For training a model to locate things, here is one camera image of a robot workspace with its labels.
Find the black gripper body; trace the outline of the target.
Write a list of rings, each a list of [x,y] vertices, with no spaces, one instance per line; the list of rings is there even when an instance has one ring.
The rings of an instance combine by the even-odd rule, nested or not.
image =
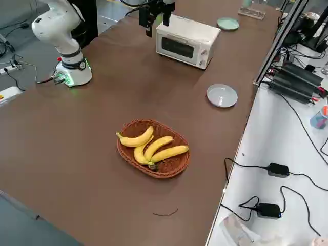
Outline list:
[[[175,1],[174,0],[157,0],[157,1],[146,1],[140,7],[140,11],[145,11],[146,13],[151,13],[152,15],[159,15],[168,13],[171,14],[175,11]]]

